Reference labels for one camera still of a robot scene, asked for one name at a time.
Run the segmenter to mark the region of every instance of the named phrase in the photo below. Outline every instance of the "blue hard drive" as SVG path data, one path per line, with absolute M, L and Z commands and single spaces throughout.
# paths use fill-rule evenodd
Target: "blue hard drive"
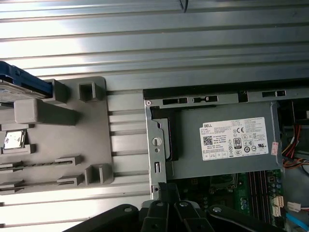
M 51 83 L 0 61 L 0 102 L 14 102 L 29 98 L 50 98 L 53 95 Z

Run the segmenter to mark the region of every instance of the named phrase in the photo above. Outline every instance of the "capacitor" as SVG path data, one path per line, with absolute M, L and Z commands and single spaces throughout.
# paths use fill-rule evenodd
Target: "capacitor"
M 244 210 L 244 209 L 246 209 L 247 208 L 247 204 L 244 204 L 244 205 L 242 205 L 240 208 L 242 209 L 242 210 Z

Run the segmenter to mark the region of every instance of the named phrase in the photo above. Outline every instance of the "white label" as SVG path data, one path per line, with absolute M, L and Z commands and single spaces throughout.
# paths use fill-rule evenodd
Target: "white label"
M 263 117 L 207 122 L 199 132 L 203 160 L 268 154 Z

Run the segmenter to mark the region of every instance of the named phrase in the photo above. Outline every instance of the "round hole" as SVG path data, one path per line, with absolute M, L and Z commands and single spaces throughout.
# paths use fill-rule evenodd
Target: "round hole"
M 197 229 L 198 229 L 198 230 L 201 230 L 201 229 L 204 229 L 204 228 L 205 228 L 204 225 L 198 225 L 198 226 L 197 226 Z
M 125 208 L 125 212 L 131 212 L 131 211 L 132 211 L 132 209 L 130 207 Z

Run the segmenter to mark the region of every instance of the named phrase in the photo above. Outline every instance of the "red wire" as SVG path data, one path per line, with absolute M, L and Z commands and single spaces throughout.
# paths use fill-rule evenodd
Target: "red wire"
M 296 138 L 296 141 L 295 141 L 295 146 L 294 146 L 293 152 L 292 152 L 292 154 L 291 154 L 291 158 L 293 158 L 293 156 L 294 156 L 294 151 L 295 151 L 295 147 L 296 147 L 296 145 L 297 145 L 297 143 L 298 143 L 299 135 L 300 135 L 300 125 L 298 125 L 297 138 Z

